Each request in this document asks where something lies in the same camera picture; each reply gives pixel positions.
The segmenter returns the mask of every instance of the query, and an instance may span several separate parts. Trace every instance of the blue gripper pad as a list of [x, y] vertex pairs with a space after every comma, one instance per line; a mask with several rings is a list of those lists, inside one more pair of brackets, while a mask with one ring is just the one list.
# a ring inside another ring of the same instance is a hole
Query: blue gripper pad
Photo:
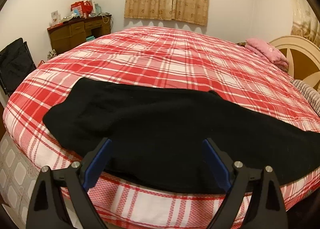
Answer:
[[[230, 173], [232, 170], [230, 169], [231, 166], [228, 168], [224, 162], [221, 160], [223, 156], [221, 155], [221, 151], [218, 149], [217, 146], [215, 146], [217, 151], [212, 147], [208, 139], [205, 139], [202, 142], [202, 154], [204, 156], [205, 162], [210, 168], [210, 171], [212, 172], [215, 181], [217, 182], [218, 187], [223, 189], [225, 192], [228, 192], [228, 190], [231, 188], [231, 177]], [[232, 164], [232, 160], [229, 156], [226, 157], [228, 164]]]
[[112, 141], [103, 138], [98, 146], [83, 158], [80, 179], [86, 191], [95, 186], [106, 164], [111, 159], [111, 153]]

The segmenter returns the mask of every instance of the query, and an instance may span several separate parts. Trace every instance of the black cloth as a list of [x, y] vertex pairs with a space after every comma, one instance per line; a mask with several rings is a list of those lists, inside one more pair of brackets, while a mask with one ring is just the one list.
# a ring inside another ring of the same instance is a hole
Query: black cloth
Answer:
[[102, 137], [114, 142], [105, 171], [181, 193], [222, 193], [204, 163], [210, 137], [232, 160], [274, 168], [281, 185], [320, 165], [320, 134], [222, 99], [216, 92], [162, 89], [81, 78], [43, 122], [63, 148], [80, 156]]
[[10, 96], [28, 74], [36, 69], [27, 43], [18, 38], [0, 52], [2, 88]]

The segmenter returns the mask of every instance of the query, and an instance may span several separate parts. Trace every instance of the metal screw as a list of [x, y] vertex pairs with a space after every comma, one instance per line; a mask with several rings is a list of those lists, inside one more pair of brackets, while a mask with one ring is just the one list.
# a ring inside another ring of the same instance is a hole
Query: metal screw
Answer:
[[243, 167], [243, 163], [241, 161], [236, 161], [234, 163], [234, 165], [235, 165], [236, 168], [242, 168]]
[[273, 168], [271, 166], [266, 166], [266, 171], [270, 173], [273, 171]]
[[48, 166], [43, 166], [42, 168], [41, 168], [41, 171], [42, 172], [47, 172], [49, 170], [49, 167]]
[[72, 164], [71, 164], [71, 167], [73, 167], [73, 168], [78, 168], [79, 166], [80, 166], [79, 161], [72, 162]]

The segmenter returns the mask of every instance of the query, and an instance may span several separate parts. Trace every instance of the headboard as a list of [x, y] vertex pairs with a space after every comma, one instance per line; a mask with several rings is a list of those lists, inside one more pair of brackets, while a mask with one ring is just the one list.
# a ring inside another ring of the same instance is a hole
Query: headboard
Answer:
[[300, 36], [283, 36], [270, 42], [289, 61], [288, 74], [318, 89], [320, 84], [320, 49]]

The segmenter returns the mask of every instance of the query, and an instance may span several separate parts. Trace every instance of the plaid bedspread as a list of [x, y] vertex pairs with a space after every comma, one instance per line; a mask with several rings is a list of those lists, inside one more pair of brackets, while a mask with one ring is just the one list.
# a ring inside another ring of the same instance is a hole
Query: plaid bedspread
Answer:
[[[65, 168], [79, 159], [59, 146], [42, 117], [67, 97], [81, 77], [149, 87], [213, 89], [226, 100], [320, 132], [320, 118], [289, 82], [290, 77], [266, 59], [231, 42], [193, 32], [131, 28], [84, 43], [41, 65], [10, 97], [5, 125], [38, 169], [44, 165]], [[282, 187], [287, 209], [319, 187], [319, 171]], [[223, 195], [157, 191], [106, 173], [89, 196], [104, 220], [133, 229], [205, 228], [223, 200]], [[245, 196], [234, 228], [240, 227], [250, 197]]]

